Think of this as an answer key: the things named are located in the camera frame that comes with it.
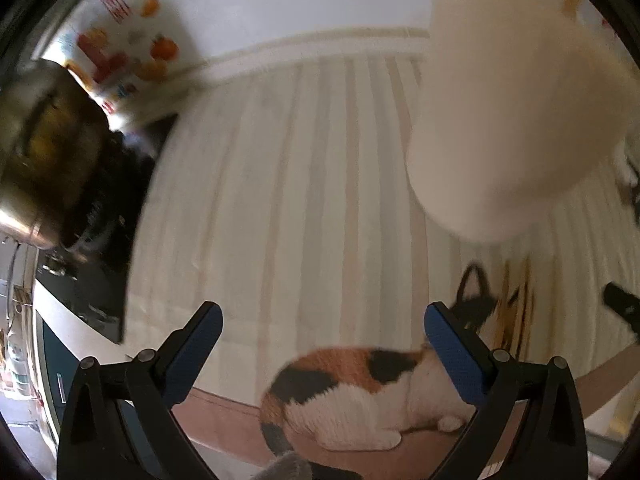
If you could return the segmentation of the cream utensil holder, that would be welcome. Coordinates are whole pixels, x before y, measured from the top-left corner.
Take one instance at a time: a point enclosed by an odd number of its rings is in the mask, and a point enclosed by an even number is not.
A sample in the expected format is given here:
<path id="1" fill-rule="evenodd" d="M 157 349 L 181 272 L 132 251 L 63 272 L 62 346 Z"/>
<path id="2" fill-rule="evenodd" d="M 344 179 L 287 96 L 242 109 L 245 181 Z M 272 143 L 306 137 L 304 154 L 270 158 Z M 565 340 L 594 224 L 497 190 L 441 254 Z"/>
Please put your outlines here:
<path id="1" fill-rule="evenodd" d="M 638 122 L 639 81 L 561 0 L 433 0 L 407 170 L 473 243 L 544 218 Z"/>

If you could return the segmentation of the black gas stove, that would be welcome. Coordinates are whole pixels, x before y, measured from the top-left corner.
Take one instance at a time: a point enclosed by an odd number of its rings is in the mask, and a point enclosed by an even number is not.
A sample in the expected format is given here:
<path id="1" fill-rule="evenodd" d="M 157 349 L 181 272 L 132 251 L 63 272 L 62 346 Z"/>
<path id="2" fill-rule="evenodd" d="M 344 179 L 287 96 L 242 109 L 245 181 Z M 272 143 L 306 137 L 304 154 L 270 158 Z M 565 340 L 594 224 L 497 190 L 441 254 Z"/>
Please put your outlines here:
<path id="1" fill-rule="evenodd" d="M 134 236 L 155 165 L 178 116 L 116 131 L 66 214 L 58 247 L 40 252 L 36 279 L 67 310 L 119 344 Z"/>

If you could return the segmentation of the stainless steel steamer pot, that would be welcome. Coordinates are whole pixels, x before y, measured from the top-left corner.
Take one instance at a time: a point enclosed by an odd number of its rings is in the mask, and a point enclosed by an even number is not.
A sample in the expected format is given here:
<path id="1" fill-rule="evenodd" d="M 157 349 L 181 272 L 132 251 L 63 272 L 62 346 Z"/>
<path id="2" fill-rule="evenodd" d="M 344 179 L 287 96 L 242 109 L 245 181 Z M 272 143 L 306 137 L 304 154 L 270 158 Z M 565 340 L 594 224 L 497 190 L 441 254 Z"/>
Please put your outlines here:
<path id="1" fill-rule="evenodd" d="M 47 250 L 60 242 L 112 132 L 102 108 L 55 62 L 32 62 L 1 90 L 1 231 Z"/>

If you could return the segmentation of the fruit print wall sticker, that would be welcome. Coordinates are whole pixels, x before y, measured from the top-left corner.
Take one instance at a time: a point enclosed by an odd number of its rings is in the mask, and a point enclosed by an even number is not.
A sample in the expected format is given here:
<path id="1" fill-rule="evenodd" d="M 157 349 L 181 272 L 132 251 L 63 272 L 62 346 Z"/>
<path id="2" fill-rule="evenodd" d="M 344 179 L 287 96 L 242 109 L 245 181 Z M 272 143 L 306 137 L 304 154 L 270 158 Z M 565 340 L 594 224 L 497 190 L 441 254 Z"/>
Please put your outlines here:
<path id="1" fill-rule="evenodd" d="M 113 115 L 194 64 L 198 49 L 170 0 L 86 0 L 42 57 L 65 67 Z"/>

